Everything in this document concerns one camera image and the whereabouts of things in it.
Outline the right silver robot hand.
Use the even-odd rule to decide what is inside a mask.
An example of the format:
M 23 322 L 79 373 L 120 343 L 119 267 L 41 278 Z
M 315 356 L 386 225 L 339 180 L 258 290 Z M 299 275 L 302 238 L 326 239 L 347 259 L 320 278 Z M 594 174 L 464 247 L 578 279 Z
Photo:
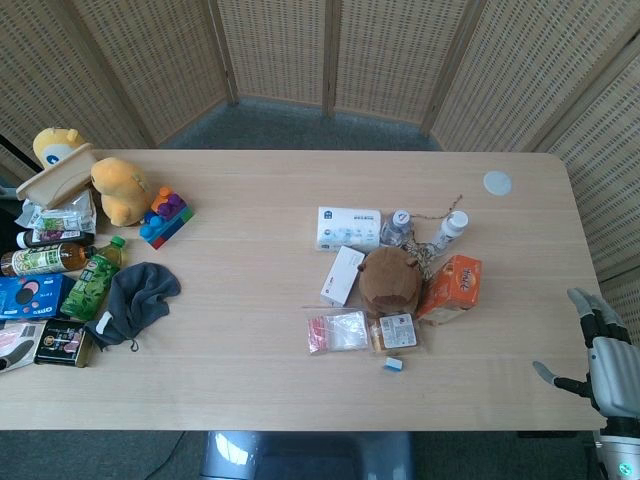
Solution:
M 580 288 L 567 291 L 580 321 L 587 349 L 584 381 L 552 373 L 539 361 L 532 363 L 548 384 L 587 398 L 605 418 L 639 417 L 639 347 L 631 343 L 619 314 L 601 297 Z

